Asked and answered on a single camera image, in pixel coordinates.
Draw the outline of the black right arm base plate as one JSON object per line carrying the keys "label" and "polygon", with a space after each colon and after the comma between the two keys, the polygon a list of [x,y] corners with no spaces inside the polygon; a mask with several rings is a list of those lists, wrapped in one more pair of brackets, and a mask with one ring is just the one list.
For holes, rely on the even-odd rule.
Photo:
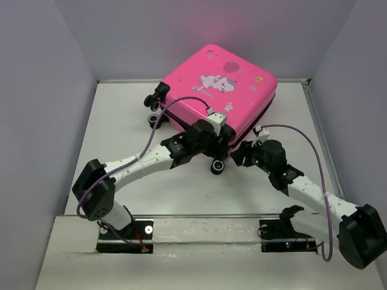
{"label": "black right arm base plate", "polygon": [[295,232],[280,219],[261,219],[256,233],[263,253],[317,253],[319,249],[315,238]]}

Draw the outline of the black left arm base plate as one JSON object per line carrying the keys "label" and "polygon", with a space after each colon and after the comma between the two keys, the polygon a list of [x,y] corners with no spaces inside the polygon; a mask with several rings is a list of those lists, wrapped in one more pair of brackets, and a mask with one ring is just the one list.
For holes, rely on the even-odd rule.
{"label": "black left arm base plate", "polygon": [[96,251],[101,254],[152,254],[154,252],[153,219],[137,219],[122,230],[98,221]]}

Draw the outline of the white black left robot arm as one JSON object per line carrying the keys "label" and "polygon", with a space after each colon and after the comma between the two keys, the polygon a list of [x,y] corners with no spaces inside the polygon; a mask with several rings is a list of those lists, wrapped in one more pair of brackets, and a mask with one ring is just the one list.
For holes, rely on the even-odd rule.
{"label": "white black left robot arm", "polygon": [[77,214],[92,222],[102,222],[119,238],[130,237],[135,220],[115,200],[116,192],[147,175],[182,166],[193,157],[208,153],[221,140],[225,123],[224,114],[214,113],[145,153],[106,164],[97,159],[89,161],[72,188],[78,200]]}

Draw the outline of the pink suitcase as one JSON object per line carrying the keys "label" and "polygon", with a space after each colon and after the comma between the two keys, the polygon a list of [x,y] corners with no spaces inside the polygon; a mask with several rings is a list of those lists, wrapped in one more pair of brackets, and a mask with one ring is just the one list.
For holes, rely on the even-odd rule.
{"label": "pink suitcase", "polygon": [[218,143],[206,155],[213,159],[210,170],[219,175],[224,160],[256,126],[271,105],[278,86],[270,72],[215,44],[207,44],[162,78],[144,105],[151,111],[167,108],[157,121],[148,117],[150,127],[159,128],[169,122],[185,131],[197,120],[206,117],[204,100],[214,112],[226,115]]}

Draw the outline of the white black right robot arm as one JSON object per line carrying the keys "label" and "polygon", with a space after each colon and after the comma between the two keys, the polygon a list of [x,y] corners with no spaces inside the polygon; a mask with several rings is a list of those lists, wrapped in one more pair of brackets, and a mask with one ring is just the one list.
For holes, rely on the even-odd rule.
{"label": "white black right robot arm", "polygon": [[340,253],[353,267],[365,269],[386,252],[386,229],[378,211],[369,204],[359,206],[324,192],[288,163],[279,141],[244,141],[230,156],[237,166],[259,167],[276,190],[323,216],[328,237],[338,238]]}

